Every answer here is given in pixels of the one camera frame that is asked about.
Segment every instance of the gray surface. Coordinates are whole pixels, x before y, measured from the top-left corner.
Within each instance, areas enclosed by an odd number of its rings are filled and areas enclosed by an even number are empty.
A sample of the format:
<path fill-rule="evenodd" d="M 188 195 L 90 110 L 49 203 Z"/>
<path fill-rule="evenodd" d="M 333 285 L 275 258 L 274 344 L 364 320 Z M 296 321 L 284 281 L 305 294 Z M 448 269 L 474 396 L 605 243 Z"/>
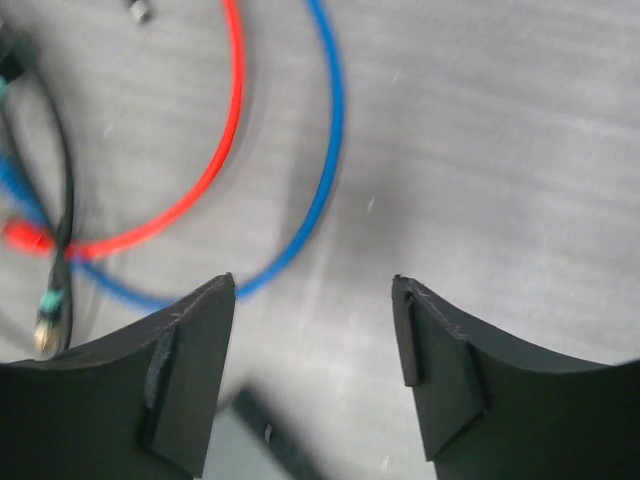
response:
<path fill-rule="evenodd" d="M 177 199 L 224 121 L 217 3 L 157 0 L 144 31 L 118 0 L 4 3 L 45 41 L 65 93 L 83 234 L 121 231 Z M 637 5 L 328 3 L 349 84 L 340 185 L 295 267 L 238 308 L 222 395 L 257 383 L 338 480 L 429 479 L 402 386 L 393 274 L 552 349 L 602 362 L 640 353 Z M 225 271 L 246 278 L 289 238 L 321 169 L 325 73 L 304 5 L 248 0 L 243 11 L 243 143 L 188 218 L 109 263 L 154 292 Z M 38 103 L 18 100 L 41 129 Z M 39 140 L 37 160 L 54 172 Z M 28 332 L 47 265 L 4 249 L 0 262 L 0 304 Z M 80 291 L 84 308 L 92 293 Z M 80 340 L 136 318 L 99 307 L 83 315 Z"/>
<path fill-rule="evenodd" d="M 265 441 L 256 437 L 231 408 L 216 415 L 202 478 L 292 480 L 284 467 L 265 448 Z"/>

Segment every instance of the black wire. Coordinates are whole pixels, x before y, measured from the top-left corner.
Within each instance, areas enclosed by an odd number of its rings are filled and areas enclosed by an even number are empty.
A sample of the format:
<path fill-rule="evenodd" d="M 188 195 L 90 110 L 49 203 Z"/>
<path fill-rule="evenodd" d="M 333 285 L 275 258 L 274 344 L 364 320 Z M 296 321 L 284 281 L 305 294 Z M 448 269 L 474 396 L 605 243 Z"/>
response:
<path fill-rule="evenodd" d="M 54 227 L 54 222 L 51 220 L 51 215 L 47 213 L 47 209 L 41 201 L 41 197 L 38 195 L 38 191 L 35 188 L 32 176 L 29 174 L 29 169 L 21 155 L 19 144 L 16 140 L 15 133 L 13 131 L 13 122 L 11 115 L 3 105 L 2 120 L 5 123 L 7 131 L 7 142 L 9 147 L 13 150 L 13 160 L 18 166 L 21 173 L 24 175 L 25 182 L 28 187 L 36 195 L 36 198 L 40 200 L 40 205 L 43 207 L 44 213 L 47 218 L 47 227 L 55 241 L 56 252 L 54 254 L 51 272 L 49 274 L 48 288 L 52 291 L 62 293 L 62 303 L 60 306 L 60 316 L 55 319 L 60 324 L 58 328 L 62 329 L 64 333 L 63 343 L 59 351 L 67 350 L 71 344 L 71 338 L 73 334 L 74 323 L 74 302 L 73 302 L 73 285 L 71 277 L 71 269 L 69 263 L 65 258 L 65 252 L 71 241 L 73 240 L 73 223 L 75 216 L 75 178 L 73 168 L 73 154 L 70 145 L 70 136 L 67 128 L 62 120 L 62 115 L 57 107 L 53 91 L 47 83 L 45 76 L 39 70 L 36 65 L 31 65 L 30 70 L 33 73 L 33 77 L 38 84 L 39 89 L 44 94 L 45 100 L 48 104 L 48 108 L 51 112 L 54 127 L 57 130 L 57 134 L 60 141 L 60 149 L 62 151 L 62 169 L 64 177 L 64 194 L 63 194 L 63 212 L 57 226 Z"/>

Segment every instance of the wire connector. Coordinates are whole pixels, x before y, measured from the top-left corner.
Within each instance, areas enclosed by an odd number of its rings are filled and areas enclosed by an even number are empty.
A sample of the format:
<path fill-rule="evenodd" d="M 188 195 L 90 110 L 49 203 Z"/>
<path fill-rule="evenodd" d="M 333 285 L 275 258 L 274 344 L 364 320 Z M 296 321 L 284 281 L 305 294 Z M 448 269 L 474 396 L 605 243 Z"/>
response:
<path fill-rule="evenodd" d="M 65 349 L 64 325 L 61 321 L 64 293 L 47 290 L 40 300 L 33 339 L 40 360 L 50 360 Z"/>
<path fill-rule="evenodd" d="M 125 3 L 129 8 L 129 12 L 131 12 L 133 20 L 138 25 L 142 25 L 151 20 L 152 12 L 148 0 L 125 0 Z"/>

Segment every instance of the small black object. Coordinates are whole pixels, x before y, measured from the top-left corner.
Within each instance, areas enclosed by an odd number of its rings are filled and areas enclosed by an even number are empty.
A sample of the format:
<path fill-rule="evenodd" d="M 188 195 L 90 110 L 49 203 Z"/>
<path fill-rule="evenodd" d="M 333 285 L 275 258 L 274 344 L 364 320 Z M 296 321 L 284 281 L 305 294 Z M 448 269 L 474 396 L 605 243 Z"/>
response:
<path fill-rule="evenodd" d="M 396 277 L 392 296 L 439 480 L 640 478 L 640 361 L 610 367 L 538 347 L 412 279 Z"/>
<path fill-rule="evenodd" d="M 25 72 L 25 46 L 19 31 L 0 18 L 0 77 L 11 83 Z"/>
<path fill-rule="evenodd" d="M 2 478 L 200 477 L 234 305 L 218 277 L 52 361 L 0 365 Z"/>

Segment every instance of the electrical cable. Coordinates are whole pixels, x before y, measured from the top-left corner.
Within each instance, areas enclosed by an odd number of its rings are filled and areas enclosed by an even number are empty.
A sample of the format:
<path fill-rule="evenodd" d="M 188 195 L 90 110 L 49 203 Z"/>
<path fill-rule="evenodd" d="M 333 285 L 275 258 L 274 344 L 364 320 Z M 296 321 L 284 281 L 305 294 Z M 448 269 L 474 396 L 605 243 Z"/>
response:
<path fill-rule="evenodd" d="M 306 243 L 309 241 L 314 228 L 318 224 L 324 207 L 329 200 L 338 170 L 345 116 L 345 94 L 340 56 L 328 14 L 324 9 L 321 0 L 306 1 L 323 42 L 331 85 L 332 112 L 325 164 L 316 193 L 311 202 L 311 206 L 309 207 L 307 215 L 300 228 L 282 253 L 278 255 L 264 270 L 248 282 L 238 286 L 236 296 L 239 300 L 246 299 L 260 288 L 269 284 L 279 273 L 291 264 L 295 257 L 304 248 Z M 175 301 L 170 299 L 154 298 L 138 293 L 124 284 L 109 278 L 94 265 L 80 261 L 80 259 L 73 260 L 72 267 L 74 269 L 81 270 L 112 298 L 147 312 L 160 310 Z"/>
<path fill-rule="evenodd" d="M 19 144 L 13 132 L 11 115 L 6 105 L 6 88 L 3 90 L 0 115 L 6 131 L 8 147 L 11 157 L 2 157 L 2 186 L 19 202 L 19 206 L 26 208 L 27 218 L 39 228 L 49 232 L 55 244 L 51 272 L 46 293 L 42 297 L 38 309 L 36 323 L 36 341 L 43 358 L 50 358 L 64 350 L 71 344 L 73 335 L 73 286 L 69 264 L 63 254 L 73 239 L 73 223 L 75 210 L 75 181 L 73 172 L 73 155 L 69 142 L 69 135 L 57 108 L 52 89 L 35 63 L 18 56 L 24 71 L 30 70 L 44 95 L 47 106 L 57 131 L 62 152 L 62 166 L 64 176 L 63 213 L 56 227 L 47 215 L 36 188 L 29 175 L 26 163 L 22 157 Z"/>
<path fill-rule="evenodd" d="M 231 44 L 231 98 L 227 121 L 211 161 L 196 184 L 167 211 L 129 232 L 109 239 L 87 243 L 72 243 L 66 250 L 68 257 L 95 260 L 128 250 L 158 235 L 182 217 L 207 191 L 224 165 L 238 129 L 244 89 L 244 39 L 240 13 L 235 0 L 222 0 Z M 55 248 L 53 238 L 42 228 L 34 228 L 24 219 L 12 219 L 2 232 L 7 245 L 29 254 L 47 254 Z"/>

